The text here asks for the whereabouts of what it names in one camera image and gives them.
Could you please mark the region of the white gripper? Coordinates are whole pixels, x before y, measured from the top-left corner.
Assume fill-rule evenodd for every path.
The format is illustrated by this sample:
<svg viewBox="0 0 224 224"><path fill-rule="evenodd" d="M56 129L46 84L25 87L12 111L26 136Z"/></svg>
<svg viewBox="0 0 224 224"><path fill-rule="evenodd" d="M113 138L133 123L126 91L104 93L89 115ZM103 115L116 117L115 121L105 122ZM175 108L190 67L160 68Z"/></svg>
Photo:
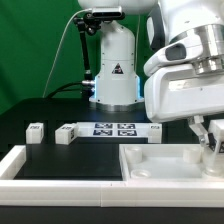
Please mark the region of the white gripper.
<svg viewBox="0 0 224 224"><path fill-rule="evenodd" d="M146 81L144 95L146 114L152 122L189 117L190 129L206 146L208 131L200 115L224 111L224 73L197 75L191 64L161 68Z"/></svg>

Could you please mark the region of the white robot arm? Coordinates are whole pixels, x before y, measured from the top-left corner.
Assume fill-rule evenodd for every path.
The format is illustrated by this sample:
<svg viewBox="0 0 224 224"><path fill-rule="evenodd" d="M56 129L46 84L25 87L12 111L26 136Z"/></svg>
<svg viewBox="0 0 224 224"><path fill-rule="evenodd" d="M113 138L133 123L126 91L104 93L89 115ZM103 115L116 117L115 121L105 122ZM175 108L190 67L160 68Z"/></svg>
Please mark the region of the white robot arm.
<svg viewBox="0 0 224 224"><path fill-rule="evenodd" d="M154 55L144 65L147 117L153 122L186 118L201 144L224 142L224 0L78 0L81 7L120 6L127 14L147 12Z"/></svg>

